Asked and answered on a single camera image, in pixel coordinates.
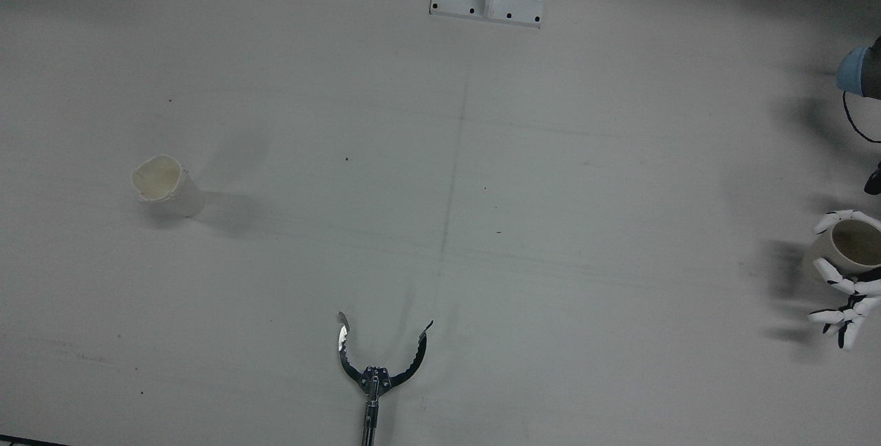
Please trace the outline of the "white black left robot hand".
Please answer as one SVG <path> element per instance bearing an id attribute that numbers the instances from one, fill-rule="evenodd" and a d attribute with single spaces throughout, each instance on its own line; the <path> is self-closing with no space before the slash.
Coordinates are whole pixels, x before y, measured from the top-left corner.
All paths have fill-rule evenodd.
<path id="1" fill-rule="evenodd" d="M 839 308 L 813 311 L 808 320 L 823 324 L 824 333 L 836 328 L 839 348 L 849 351 L 879 307 L 879 220 L 852 209 L 830 211 L 813 232 L 817 239 L 805 254 L 807 273 L 847 300 Z"/>

